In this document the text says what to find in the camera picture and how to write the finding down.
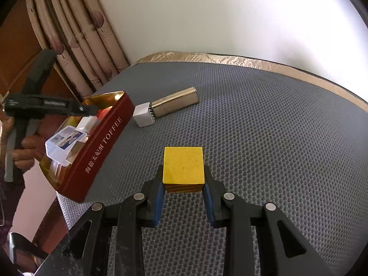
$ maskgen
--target clear plastic container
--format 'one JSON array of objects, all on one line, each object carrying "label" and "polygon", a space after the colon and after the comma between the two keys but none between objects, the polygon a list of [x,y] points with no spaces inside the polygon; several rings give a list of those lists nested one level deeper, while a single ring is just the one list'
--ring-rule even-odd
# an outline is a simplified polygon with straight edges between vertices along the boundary
[{"label": "clear plastic container", "polygon": [[67,167],[69,162],[66,158],[71,149],[76,142],[83,140],[86,136],[86,132],[77,130],[74,126],[68,125],[46,141],[46,154],[50,159]]}]

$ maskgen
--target gray mesh mat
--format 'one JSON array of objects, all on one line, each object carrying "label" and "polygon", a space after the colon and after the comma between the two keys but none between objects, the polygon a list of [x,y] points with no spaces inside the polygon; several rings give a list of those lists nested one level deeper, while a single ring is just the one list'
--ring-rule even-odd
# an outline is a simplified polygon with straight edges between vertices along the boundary
[{"label": "gray mesh mat", "polygon": [[[336,275],[345,274],[368,241],[367,113],[293,78],[208,63],[138,64],[99,93],[125,90],[140,104],[191,86],[198,105],[146,128],[130,121],[87,204],[58,197],[68,227],[91,202],[114,204],[139,191],[165,146],[203,146],[215,179],[247,202],[273,201]],[[167,193],[160,225],[143,231],[146,275],[221,275],[225,233],[210,227],[200,193]]]}]

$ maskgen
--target white wall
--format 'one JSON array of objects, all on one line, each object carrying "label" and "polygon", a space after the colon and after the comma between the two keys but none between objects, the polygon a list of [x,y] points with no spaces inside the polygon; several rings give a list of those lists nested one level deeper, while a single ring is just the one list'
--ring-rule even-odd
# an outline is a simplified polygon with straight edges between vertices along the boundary
[{"label": "white wall", "polygon": [[32,241],[56,198],[56,192],[43,175],[38,161],[23,176],[25,190],[19,200],[10,231],[20,233]]},{"label": "white wall", "polygon": [[131,63],[158,51],[241,55],[368,101],[368,30],[349,0],[100,0]]}]

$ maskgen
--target sticker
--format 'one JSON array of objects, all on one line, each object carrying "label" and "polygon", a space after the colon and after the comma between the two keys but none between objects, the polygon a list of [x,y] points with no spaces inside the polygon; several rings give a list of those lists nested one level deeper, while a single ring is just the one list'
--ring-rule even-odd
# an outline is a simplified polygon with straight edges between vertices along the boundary
[{"label": "sticker", "polygon": [[77,131],[73,127],[67,127],[57,133],[54,137],[50,139],[52,143],[61,149],[67,149],[74,141],[76,141],[81,135],[82,132]]}]

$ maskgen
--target gold lipstick tube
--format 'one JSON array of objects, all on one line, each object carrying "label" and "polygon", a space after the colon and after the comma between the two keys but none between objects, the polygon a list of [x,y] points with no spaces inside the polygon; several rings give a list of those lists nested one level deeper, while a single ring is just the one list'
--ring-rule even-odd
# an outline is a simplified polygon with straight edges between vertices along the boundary
[{"label": "gold lipstick tube", "polygon": [[197,91],[194,87],[181,90],[151,103],[156,117],[169,114],[198,103]]}]

